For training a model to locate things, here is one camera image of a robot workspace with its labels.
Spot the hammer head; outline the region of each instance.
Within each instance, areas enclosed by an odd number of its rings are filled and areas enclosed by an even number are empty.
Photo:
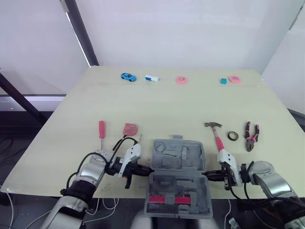
[[[210,127],[217,126],[217,127],[222,127],[221,124],[219,124],[219,123],[214,123],[214,122],[211,122],[211,123],[204,123],[204,126],[210,126]]]

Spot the gray tool case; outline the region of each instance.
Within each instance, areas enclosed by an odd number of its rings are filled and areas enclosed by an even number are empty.
[[[152,217],[213,217],[201,142],[157,139],[153,144],[144,212]]]

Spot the white cable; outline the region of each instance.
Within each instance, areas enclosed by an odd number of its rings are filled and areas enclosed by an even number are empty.
[[[44,217],[45,215],[49,214],[50,212],[51,212],[51,210],[46,212],[46,213],[44,213],[43,215],[39,216],[38,218],[34,219],[29,225],[27,225],[27,227],[25,229],[28,229],[33,223],[35,223],[37,220],[39,220],[40,218]]]
[[[231,202],[230,202],[229,199],[228,199],[228,201],[229,201],[229,206],[230,206],[230,208],[229,208],[228,213],[224,216],[224,229],[225,229],[225,225],[226,225],[226,223],[227,223],[227,216],[231,213]]]
[[[99,208],[99,203],[100,203],[100,198],[97,199],[97,204],[96,204],[95,211],[93,213],[90,213],[90,212],[87,211],[87,214],[91,215],[91,216],[94,216],[96,214],[96,212],[97,212],[97,209]]]
[[[10,206],[11,206],[11,220],[10,220],[10,227],[12,227],[13,225],[13,219],[14,219],[14,206],[13,206],[13,201],[11,200],[10,196],[8,193],[6,193],[6,195],[8,196],[9,200],[10,200]]]
[[[256,211],[253,210],[253,213],[256,215],[256,217],[258,218],[258,220],[261,221],[262,224],[264,224],[265,226],[267,226],[267,227],[269,227],[269,228],[277,229],[277,228],[274,228],[274,227],[269,226],[269,225],[266,224],[264,221],[262,221],[261,218],[258,217]]]
[[[118,205],[118,203],[119,203],[119,199],[118,199],[118,202],[117,202],[117,203],[115,203],[115,199],[114,199],[114,198],[113,198],[113,201],[114,201],[114,209],[113,209],[113,212],[112,212],[110,215],[105,216],[105,217],[102,217],[102,218],[99,218],[99,219],[88,220],[88,221],[85,221],[84,223],[89,223],[89,222],[93,222],[93,221],[105,219],[105,218],[108,218],[108,217],[112,216],[112,215],[114,214],[114,212],[115,212],[115,207],[116,207],[116,206]]]
[[[112,210],[112,209],[114,209],[114,208],[116,208],[116,206],[118,206],[118,204],[119,204],[119,198],[118,198],[118,202],[117,203],[115,203],[115,199],[113,198],[113,201],[114,201],[114,206],[112,207],[112,208],[109,208],[109,207],[107,207],[106,205],[105,205],[105,203],[104,203],[104,199],[102,199],[102,202],[103,202],[103,205],[104,205],[104,207],[106,208],[106,209],[108,209],[108,210]]]

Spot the floor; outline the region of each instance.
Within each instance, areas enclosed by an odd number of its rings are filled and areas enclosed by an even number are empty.
[[[5,178],[22,156],[25,148],[31,143],[37,134],[39,128],[38,124],[35,124],[34,128],[28,128],[27,125],[14,126],[14,128],[2,128],[0,121],[0,185],[4,182]],[[57,201],[57,198],[53,197],[39,197],[39,196],[27,196],[27,195],[11,195],[14,204],[14,229],[24,229],[34,219],[42,215],[43,213],[52,209]],[[95,209],[97,200],[92,202],[92,208]],[[243,229],[255,229],[255,228],[268,228],[264,226],[254,215],[253,211],[244,211],[237,206],[235,199],[230,200],[232,204],[231,213],[227,217],[226,228],[230,228],[228,219],[234,217]],[[111,208],[113,206],[113,199],[105,199],[105,204]],[[213,199],[213,217],[220,229],[224,228],[224,216],[229,210],[228,200],[225,199]],[[95,222],[86,224],[87,229],[129,229],[134,216],[140,210],[144,208],[144,199],[120,199],[119,204],[110,217]],[[84,219],[98,219],[108,216],[112,213],[112,210],[107,210],[102,205],[99,205],[98,211],[95,216],[87,215]],[[270,226],[275,228],[283,228],[281,223],[266,214],[261,209],[257,210],[257,214]],[[11,207],[9,200],[4,193],[0,193],[0,229],[9,228],[11,219]],[[30,229],[38,229],[43,223],[45,217],[37,220],[32,224]],[[173,228],[184,229],[194,228],[189,220],[184,219],[171,219],[171,218],[157,218],[157,228],[166,229]]]

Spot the white backdrop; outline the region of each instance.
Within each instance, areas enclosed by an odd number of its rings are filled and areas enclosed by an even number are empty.
[[[303,0],[77,0],[100,65],[263,72]]]
[[[0,1],[0,68],[23,94],[72,88],[88,65],[59,0]]]
[[[305,9],[276,50],[263,77],[286,107],[305,114]]]

